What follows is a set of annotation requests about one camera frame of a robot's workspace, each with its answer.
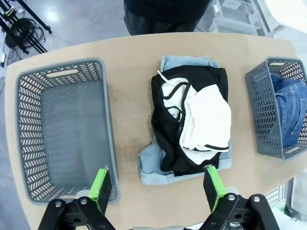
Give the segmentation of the grey plastic lattice basket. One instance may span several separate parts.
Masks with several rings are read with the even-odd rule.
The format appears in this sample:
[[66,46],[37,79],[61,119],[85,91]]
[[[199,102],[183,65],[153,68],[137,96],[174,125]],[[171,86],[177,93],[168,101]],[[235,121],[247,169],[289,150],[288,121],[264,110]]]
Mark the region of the grey plastic lattice basket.
[[90,189],[99,169],[120,191],[105,63],[61,62],[17,79],[17,137],[28,199],[45,205]]
[[268,57],[245,75],[258,152],[287,160],[307,151],[307,111],[297,144],[284,147],[272,74],[302,80],[306,85],[307,74],[299,59]]

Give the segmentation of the white top with black trim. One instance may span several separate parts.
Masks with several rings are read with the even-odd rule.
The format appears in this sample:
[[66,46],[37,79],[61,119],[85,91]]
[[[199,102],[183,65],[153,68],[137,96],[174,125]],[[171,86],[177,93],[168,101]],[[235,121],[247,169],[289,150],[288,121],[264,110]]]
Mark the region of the white top with black trim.
[[231,109],[217,79],[193,73],[167,79],[162,73],[162,102],[179,123],[179,149],[194,164],[202,165],[229,149]]

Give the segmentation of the white rectangular table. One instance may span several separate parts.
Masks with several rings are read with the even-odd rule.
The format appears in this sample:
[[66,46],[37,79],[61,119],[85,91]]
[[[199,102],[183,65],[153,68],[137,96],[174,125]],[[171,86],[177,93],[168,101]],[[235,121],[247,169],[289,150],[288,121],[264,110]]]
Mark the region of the white rectangular table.
[[266,36],[273,37],[285,28],[307,34],[307,0],[257,0],[264,22]]

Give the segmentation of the black garment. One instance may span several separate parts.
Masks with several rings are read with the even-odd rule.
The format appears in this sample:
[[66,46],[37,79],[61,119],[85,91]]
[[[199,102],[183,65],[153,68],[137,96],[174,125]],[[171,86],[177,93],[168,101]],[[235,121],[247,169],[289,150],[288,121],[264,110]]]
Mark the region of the black garment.
[[[224,68],[184,65],[165,70],[162,74],[167,80],[173,80],[175,77],[187,78],[197,90],[216,83],[223,98],[228,99],[228,79]],[[179,149],[180,122],[177,118],[171,118],[170,115],[167,115],[166,108],[162,105],[162,84],[164,82],[158,75],[153,76],[151,81],[154,106],[151,123],[157,143],[165,153],[160,169],[164,173],[173,173],[176,178],[202,173],[204,166],[208,164],[222,169],[223,163],[220,162],[219,152],[212,159],[205,160],[204,163],[197,166],[188,160],[184,156],[184,152]]]

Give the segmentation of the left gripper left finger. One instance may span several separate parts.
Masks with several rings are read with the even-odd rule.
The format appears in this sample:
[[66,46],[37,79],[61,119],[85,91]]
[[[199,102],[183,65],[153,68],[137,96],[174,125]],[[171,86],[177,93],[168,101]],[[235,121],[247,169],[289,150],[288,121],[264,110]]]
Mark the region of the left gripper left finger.
[[76,230],[80,226],[86,226],[88,230],[113,230],[105,217],[111,189],[109,170],[100,169],[89,195],[69,203],[62,199],[49,202],[42,217],[42,230]]

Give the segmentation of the light blue denim shorts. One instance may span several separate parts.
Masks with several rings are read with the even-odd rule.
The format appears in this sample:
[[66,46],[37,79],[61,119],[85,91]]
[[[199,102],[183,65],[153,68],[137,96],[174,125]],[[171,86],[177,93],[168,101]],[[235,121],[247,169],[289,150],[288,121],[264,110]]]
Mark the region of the light blue denim shorts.
[[[165,56],[161,59],[161,66],[157,74],[159,76],[165,70],[184,65],[191,66],[210,66],[214,68],[221,68],[217,61],[209,60],[205,57],[187,57],[187,56]],[[161,161],[165,156],[164,151],[159,147],[156,137],[153,134],[151,144],[143,149],[139,154],[139,174],[141,181],[146,185],[160,185],[177,182],[203,174],[204,172],[184,175],[176,178],[173,173],[162,172],[160,169]],[[231,139],[229,140],[229,149],[227,152],[220,152],[220,162],[223,163],[224,170],[231,167]]]

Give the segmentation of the person in black t-shirt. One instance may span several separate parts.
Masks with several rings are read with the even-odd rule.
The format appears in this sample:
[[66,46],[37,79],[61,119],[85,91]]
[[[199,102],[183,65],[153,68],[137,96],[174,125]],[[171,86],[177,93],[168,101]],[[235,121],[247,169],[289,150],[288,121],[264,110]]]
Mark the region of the person in black t-shirt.
[[194,32],[211,0],[124,0],[130,35]]

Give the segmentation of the dark blue jeans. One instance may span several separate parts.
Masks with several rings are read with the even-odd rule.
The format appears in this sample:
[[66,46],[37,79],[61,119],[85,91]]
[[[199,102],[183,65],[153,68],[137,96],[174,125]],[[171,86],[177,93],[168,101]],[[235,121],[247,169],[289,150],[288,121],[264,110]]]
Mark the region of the dark blue jeans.
[[297,144],[307,111],[307,85],[302,80],[271,75],[284,147]]

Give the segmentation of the clear plastic storage bin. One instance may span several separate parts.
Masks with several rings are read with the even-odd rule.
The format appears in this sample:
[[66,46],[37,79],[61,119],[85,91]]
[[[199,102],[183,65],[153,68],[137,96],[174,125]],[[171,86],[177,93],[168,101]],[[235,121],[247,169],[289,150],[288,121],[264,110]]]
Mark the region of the clear plastic storage bin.
[[212,0],[212,33],[257,35],[262,28],[258,12],[244,0]]

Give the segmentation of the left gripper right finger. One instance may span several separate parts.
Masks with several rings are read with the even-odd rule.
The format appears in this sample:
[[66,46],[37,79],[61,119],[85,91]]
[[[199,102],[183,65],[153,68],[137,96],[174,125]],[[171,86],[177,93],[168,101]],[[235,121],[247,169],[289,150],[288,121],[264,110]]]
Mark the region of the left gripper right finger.
[[203,188],[211,210],[202,230],[280,230],[266,197],[251,195],[248,199],[228,193],[214,166],[204,169]]

